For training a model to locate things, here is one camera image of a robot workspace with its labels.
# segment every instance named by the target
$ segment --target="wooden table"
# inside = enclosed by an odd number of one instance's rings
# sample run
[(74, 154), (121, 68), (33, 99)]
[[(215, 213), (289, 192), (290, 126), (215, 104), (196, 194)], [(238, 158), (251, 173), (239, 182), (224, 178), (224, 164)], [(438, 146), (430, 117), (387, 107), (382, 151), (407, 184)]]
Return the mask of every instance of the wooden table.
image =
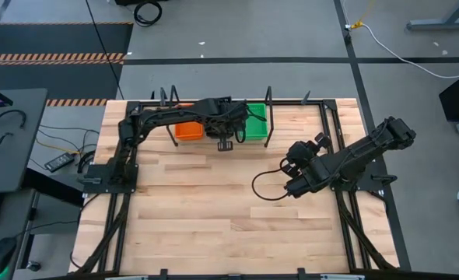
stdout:
[[(349, 145), (365, 135), (359, 108), (355, 99), (336, 101)], [(114, 154), (125, 107), (126, 101), (107, 103), (95, 163), (104, 164)], [(270, 202), (251, 190), (252, 178), (278, 168), (291, 144), (311, 140), (323, 130), (317, 106), (274, 106), (274, 115), (275, 132), (266, 149), (262, 142), (247, 141), (235, 143), (232, 152), (217, 152), (211, 139), (175, 147), (165, 128), (152, 131), (138, 147), (138, 189), (131, 197), (121, 275), (158, 275), (161, 268), (168, 268), (170, 275), (349, 271), (332, 191)], [(274, 173), (260, 177), (256, 186), (264, 196), (278, 197), (287, 180), (285, 174)], [(383, 202), (367, 193), (357, 195), (366, 235), (397, 266)], [(102, 194), (81, 216), (74, 247), (78, 264), (102, 238), (109, 200), (109, 194)]]

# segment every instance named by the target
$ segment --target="hazard tape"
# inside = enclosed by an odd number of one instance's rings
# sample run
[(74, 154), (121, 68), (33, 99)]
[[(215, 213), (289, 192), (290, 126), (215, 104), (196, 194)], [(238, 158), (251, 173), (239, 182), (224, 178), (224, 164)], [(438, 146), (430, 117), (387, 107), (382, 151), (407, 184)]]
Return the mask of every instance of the hazard tape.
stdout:
[[(111, 60), (112, 64), (123, 65), (122, 60)], [(0, 61), (0, 65), (91, 65), (108, 64), (108, 61)]]
[[(125, 54), (110, 53), (110, 63), (123, 64)], [(78, 65), (108, 63), (104, 53), (0, 54), (0, 65)]]
[(105, 106), (107, 98), (88, 98), (88, 99), (55, 99), (47, 100), (48, 107), (71, 107), (71, 106)]
[[(91, 22), (85, 22), (85, 23), (0, 23), (0, 26), (2, 25), (90, 25), (93, 24)], [(97, 25), (100, 24), (129, 24), (132, 25), (132, 22), (101, 22), (101, 23), (96, 23)]]

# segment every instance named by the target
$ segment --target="orange bin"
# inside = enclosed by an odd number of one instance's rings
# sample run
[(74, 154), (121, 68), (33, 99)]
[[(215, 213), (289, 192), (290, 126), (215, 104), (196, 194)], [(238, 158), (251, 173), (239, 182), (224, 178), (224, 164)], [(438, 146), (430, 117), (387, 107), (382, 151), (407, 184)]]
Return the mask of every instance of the orange bin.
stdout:
[[(180, 104), (189, 107), (192, 104)], [(199, 140), (204, 137), (204, 126), (196, 121), (174, 125), (174, 135), (180, 140)]]

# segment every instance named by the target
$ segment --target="concrete floor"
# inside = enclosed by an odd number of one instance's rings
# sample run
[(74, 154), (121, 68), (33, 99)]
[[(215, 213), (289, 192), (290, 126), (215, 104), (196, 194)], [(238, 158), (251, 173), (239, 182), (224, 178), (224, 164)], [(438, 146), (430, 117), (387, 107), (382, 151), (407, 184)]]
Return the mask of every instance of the concrete floor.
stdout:
[[(106, 0), (89, 1), (97, 21), (132, 20), (125, 8)], [(459, 57), (459, 30), (405, 30), (408, 20), (441, 17), (455, 2), (458, 0), (379, 0), (364, 23), (401, 56)], [(369, 0), (345, 3), (353, 22), (364, 13)], [(335, 5), (330, 0), (173, 0), (161, 5), (164, 13), (158, 24), (134, 27), (128, 59), (201, 55), (347, 58)], [(2, 17), (2, 22), (89, 21), (84, 0), (12, 0)], [(360, 58), (390, 57), (366, 30), (354, 31), (352, 39)], [(442, 75), (459, 74), (459, 64), (425, 66)], [(446, 122), (438, 99), (454, 80), (434, 78), (410, 65), (359, 67), (374, 122), (378, 124), (389, 115), (401, 117), (418, 134), (410, 150), (389, 152), (384, 157), (389, 173), (399, 178), (392, 188), (412, 269), (459, 274), (459, 135)], [(126, 65), (121, 74), (121, 88), (127, 99), (148, 98), (152, 90), (171, 84), (177, 86), (183, 98), (262, 97), (269, 85), (273, 86), (273, 95), (279, 97), (302, 97), (311, 90), (310, 97), (359, 98), (349, 64)], [(99, 129), (102, 113), (99, 107), (49, 107), (42, 123)], [(45, 131), (76, 145), (82, 141), (81, 131)], [(43, 139), (61, 145), (41, 136)], [(92, 141), (96, 141), (95, 135), (90, 135)], [(58, 154), (35, 146), (32, 157), (44, 163)], [(74, 171), (75, 167), (69, 167), (62, 173)], [(71, 233), (56, 239), (41, 238), (31, 256), (43, 265), (48, 263), (51, 269), (44, 273), (21, 271), (18, 278), (48, 277), (67, 271), (66, 259), (74, 239)], [(46, 254), (42, 251), (44, 242), (68, 246)]]

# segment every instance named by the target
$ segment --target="yellow cable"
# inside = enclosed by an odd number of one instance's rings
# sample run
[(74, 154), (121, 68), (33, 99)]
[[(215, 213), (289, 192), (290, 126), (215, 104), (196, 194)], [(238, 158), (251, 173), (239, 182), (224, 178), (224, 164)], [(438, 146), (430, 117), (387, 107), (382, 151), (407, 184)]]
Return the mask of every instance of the yellow cable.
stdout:
[(41, 143), (37, 138), (36, 138), (36, 143), (39, 144), (39, 145), (45, 146), (47, 148), (57, 149), (57, 150), (62, 151), (62, 152), (68, 152), (68, 153), (76, 154), (76, 155), (79, 154), (79, 152), (77, 152), (77, 151), (72, 151), (72, 150), (69, 150), (69, 149), (64, 149), (64, 148), (60, 148), (60, 147), (57, 147), (57, 146)]
[(368, 16), (368, 14), (371, 12), (371, 9), (375, 5), (375, 2), (377, 0), (371, 0), (370, 3), (368, 4), (368, 8), (366, 11), (363, 13), (363, 15), (359, 18), (358, 21), (356, 21), (354, 24), (351, 25), (352, 29), (360, 28), (363, 25), (363, 19), (365, 16)]

